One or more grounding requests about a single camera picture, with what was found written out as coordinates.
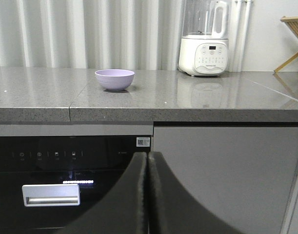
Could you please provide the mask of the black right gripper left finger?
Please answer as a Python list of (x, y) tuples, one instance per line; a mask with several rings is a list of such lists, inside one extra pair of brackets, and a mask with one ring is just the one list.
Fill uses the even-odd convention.
[(136, 152), (110, 191), (59, 234), (146, 234), (147, 153)]

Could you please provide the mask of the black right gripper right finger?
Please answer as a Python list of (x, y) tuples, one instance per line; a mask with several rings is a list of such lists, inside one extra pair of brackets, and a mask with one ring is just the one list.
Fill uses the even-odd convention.
[(148, 154), (148, 198), (151, 234), (240, 233), (193, 198), (160, 152)]

